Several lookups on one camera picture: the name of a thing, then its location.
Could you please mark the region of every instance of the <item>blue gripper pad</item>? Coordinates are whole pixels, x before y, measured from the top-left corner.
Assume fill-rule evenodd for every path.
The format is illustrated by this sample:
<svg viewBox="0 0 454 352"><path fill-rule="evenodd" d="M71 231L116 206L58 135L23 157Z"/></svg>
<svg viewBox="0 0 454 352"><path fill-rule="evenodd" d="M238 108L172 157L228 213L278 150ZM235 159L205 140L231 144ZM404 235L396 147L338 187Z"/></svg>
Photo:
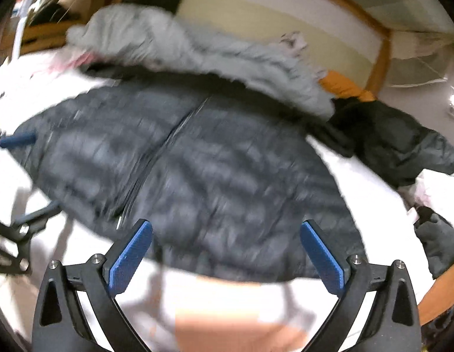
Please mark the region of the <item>blue gripper pad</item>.
<svg viewBox="0 0 454 352"><path fill-rule="evenodd" d="M144 221L110 267L107 283L109 293L113 297L126 291L137 267L152 243L152 238L152 225L149 221Z"/></svg>
<svg viewBox="0 0 454 352"><path fill-rule="evenodd" d="M349 264L338 254L339 251L332 251L331 244L313 220L303 222L300 241L328 292L339 297L350 275Z"/></svg>
<svg viewBox="0 0 454 352"><path fill-rule="evenodd" d="M3 136L0 138L0 148L10 149L15 147L24 147L34 143L36 143L36 134L34 132Z"/></svg>

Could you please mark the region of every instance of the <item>blue pad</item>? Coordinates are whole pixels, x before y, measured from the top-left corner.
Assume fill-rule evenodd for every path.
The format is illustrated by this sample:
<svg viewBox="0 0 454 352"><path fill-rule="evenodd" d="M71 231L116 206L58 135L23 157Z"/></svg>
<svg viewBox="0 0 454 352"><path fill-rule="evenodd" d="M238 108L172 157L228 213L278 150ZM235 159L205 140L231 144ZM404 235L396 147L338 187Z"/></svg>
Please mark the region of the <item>blue pad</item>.
<svg viewBox="0 0 454 352"><path fill-rule="evenodd" d="M152 225L145 221L109 270L108 288L113 297L126 291L152 243L152 238Z"/></svg>
<svg viewBox="0 0 454 352"><path fill-rule="evenodd" d="M3 136L0 138L0 148L16 148L36 143L36 134L27 132L12 136Z"/></svg>
<svg viewBox="0 0 454 352"><path fill-rule="evenodd" d="M346 283L344 271L308 221L300 227L300 240L328 292L340 296Z"/></svg>

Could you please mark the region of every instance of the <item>orange cloth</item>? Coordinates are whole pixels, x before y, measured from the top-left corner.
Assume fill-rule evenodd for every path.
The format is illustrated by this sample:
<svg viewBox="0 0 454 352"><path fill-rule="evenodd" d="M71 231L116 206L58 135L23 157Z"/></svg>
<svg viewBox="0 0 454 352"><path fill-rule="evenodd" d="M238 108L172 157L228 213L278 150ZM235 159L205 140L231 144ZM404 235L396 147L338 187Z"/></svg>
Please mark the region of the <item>orange cloth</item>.
<svg viewBox="0 0 454 352"><path fill-rule="evenodd" d="M326 77L319 80L319 83L321 87L336 95L337 98L358 97L361 102L376 100L370 91L363 90L349 78L334 70L330 70Z"/></svg>

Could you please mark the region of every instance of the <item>metal bolt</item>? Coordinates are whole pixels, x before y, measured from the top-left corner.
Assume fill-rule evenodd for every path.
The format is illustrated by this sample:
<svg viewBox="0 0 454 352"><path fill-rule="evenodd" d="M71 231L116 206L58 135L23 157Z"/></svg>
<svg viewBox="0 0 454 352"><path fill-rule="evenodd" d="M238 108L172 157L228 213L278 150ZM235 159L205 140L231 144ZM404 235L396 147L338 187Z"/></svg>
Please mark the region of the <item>metal bolt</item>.
<svg viewBox="0 0 454 352"><path fill-rule="evenodd" d="M104 256L102 254L95 254L92 256L92 263L98 264L102 262L104 259Z"/></svg>
<svg viewBox="0 0 454 352"><path fill-rule="evenodd" d="M30 263L28 262L27 259L23 258L21 261L20 261L20 269L21 271L26 271L28 270L28 267L30 266Z"/></svg>
<svg viewBox="0 0 454 352"><path fill-rule="evenodd" d="M51 270L54 270L57 266L59 266L59 261L58 260L52 260L49 262L49 268Z"/></svg>
<svg viewBox="0 0 454 352"><path fill-rule="evenodd" d="M406 265L404 264L404 262L402 260L396 260L395 265L400 269L406 268Z"/></svg>
<svg viewBox="0 0 454 352"><path fill-rule="evenodd" d="M360 265L362 263L362 259L361 257L359 257L357 254L354 254L352 257L351 257L351 262L355 265Z"/></svg>
<svg viewBox="0 0 454 352"><path fill-rule="evenodd" d="M20 233L21 236L25 236L28 233L28 230L30 230L30 227L27 224L24 224L21 226L18 232Z"/></svg>

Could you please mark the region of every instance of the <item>dark gray puffer jacket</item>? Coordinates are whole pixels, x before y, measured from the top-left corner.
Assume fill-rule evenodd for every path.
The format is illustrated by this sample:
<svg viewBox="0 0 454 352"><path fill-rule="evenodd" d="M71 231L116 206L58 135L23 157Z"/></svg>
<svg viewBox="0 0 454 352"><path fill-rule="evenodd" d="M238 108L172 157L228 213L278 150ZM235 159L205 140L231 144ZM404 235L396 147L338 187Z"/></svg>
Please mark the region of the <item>dark gray puffer jacket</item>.
<svg viewBox="0 0 454 352"><path fill-rule="evenodd" d="M311 116L212 75L154 73L29 119L12 152L35 184L99 235L151 221L149 258L237 281L316 276L299 227L314 219L364 255L350 212L306 142Z"/></svg>

